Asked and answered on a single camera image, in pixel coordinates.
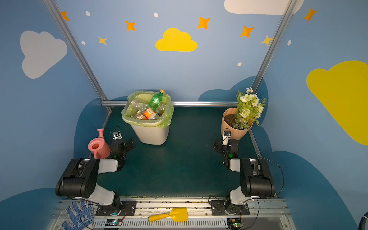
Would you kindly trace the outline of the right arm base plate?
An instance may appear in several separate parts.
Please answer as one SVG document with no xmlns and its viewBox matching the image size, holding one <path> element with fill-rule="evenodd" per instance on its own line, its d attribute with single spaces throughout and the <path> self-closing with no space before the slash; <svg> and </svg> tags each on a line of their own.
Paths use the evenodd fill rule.
<svg viewBox="0 0 368 230">
<path fill-rule="evenodd" d="M 210 200 L 211 212 L 213 216 L 240 216 L 250 215 L 248 205 L 234 205 L 230 201 Z"/>
</svg>

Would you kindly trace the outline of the orange label bottle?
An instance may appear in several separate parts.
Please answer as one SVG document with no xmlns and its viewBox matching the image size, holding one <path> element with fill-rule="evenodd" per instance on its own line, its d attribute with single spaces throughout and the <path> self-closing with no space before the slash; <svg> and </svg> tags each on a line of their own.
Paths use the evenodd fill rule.
<svg viewBox="0 0 368 230">
<path fill-rule="evenodd" d="M 160 118 L 160 115 L 157 114 L 152 108 L 146 109 L 143 114 L 148 120 L 157 120 Z"/>
</svg>

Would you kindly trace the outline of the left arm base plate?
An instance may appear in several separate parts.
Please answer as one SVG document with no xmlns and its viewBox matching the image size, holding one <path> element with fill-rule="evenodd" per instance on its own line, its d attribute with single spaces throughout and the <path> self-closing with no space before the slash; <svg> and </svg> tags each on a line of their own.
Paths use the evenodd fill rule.
<svg viewBox="0 0 368 230">
<path fill-rule="evenodd" d="M 120 201 L 120 209 L 115 209 L 112 206 L 100 206 L 97 208 L 95 215 L 100 217 L 123 217 L 134 216 L 137 201 L 135 200 L 122 200 Z"/>
</svg>

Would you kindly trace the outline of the green plastic bottle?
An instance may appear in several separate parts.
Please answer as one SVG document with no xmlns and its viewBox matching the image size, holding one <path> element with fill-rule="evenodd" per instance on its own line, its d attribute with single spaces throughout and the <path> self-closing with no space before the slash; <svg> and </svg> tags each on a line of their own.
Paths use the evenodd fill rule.
<svg viewBox="0 0 368 230">
<path fill-rule="evenodd" d="M 165 91 L 161 89 L 158 93 L 156 93 L 150 100 L 149 106 L 153 111 L 156 111 L 156 109 L 159 107 L 160 103 L 163 100 L 163 96 L 165 94 Z"/>
</svg>

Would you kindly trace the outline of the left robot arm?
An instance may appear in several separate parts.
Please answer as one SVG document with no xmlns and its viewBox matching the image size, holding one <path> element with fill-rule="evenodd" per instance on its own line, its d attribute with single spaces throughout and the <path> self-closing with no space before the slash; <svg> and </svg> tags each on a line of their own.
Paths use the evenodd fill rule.
<svg viewBox="0 0 368 230">
<path fill-rule="evenodd" d="M 79 158 L 72 159 L 61 178 L 55 193 L 69 199 L 84 199 L 100 206 L 121 207 L 118 193 L 107 190 L 97 184 L 97 178 L 103 173 L 122 170 L 126 163 L 126 154 L 135 148 L 133 139 L 113 140 L 112 157 L 107 159 Z"/>
</svg>

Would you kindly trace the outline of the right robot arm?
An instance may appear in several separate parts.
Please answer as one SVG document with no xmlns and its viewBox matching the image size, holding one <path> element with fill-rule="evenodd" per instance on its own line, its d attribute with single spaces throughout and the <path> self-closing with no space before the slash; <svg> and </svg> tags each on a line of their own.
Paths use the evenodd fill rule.
<svg viewBox="0 0 368 230">
<path fill-rule="evenodd" d="M 266 159 L 239 157 L 239 141 L 225 138 L 214 141 L 214 150 L 223 154 L 227 170 L 239 173 L 240 185 L 226 196 L 226 205 L 241 206 L 255 198 L 271 198 L 276 187 Z"/>
</svg>

